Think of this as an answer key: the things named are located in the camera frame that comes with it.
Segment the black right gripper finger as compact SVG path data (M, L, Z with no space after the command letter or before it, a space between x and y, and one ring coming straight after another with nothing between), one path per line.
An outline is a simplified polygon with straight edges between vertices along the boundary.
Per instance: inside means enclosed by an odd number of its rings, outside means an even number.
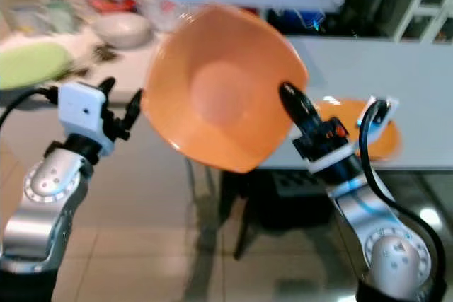
M282 82L278 92L282 107L295 127L302 133L313 133L321 124L321 118L308 96L289 81Z

